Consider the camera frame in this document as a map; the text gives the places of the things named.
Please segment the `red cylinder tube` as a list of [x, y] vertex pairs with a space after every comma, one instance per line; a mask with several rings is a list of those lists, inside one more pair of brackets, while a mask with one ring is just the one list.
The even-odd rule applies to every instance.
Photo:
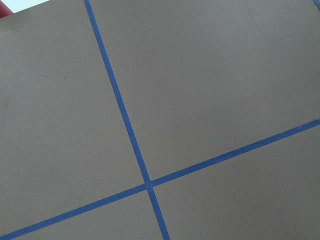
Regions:
[[0, 2], [0, 18], [11, 15], [11, 10], [1, 1]]

